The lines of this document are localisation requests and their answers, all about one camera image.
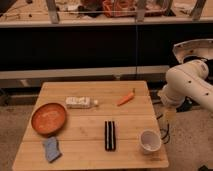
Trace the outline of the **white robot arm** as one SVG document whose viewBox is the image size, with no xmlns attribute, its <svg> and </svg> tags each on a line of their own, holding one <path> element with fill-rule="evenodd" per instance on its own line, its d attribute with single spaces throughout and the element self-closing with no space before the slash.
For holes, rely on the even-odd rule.
<svg viewBox="0 0 213 171">
<path fill-rule="evenodd" d="M 192 60 L 170 68 L 165 75 L 166 84 L 158 92 L 164 106 L 164 121 L 173 120 L 176 109 L 188 97 L 213 113 L 213 85 L 206 81 L 208 65 L 202 60 Z"/>
</svg>

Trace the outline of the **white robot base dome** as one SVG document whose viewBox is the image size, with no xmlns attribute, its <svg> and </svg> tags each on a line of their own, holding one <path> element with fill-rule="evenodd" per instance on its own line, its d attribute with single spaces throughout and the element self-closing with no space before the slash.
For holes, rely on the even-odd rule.
<svg viewBox="0 0 213 171">
<path fill-rule="evenodd" d="M 179 63 L 190 56 L 213 60 L 213 39 L 193 39 L 177 43 L 172 52 Z"/>
</svg>

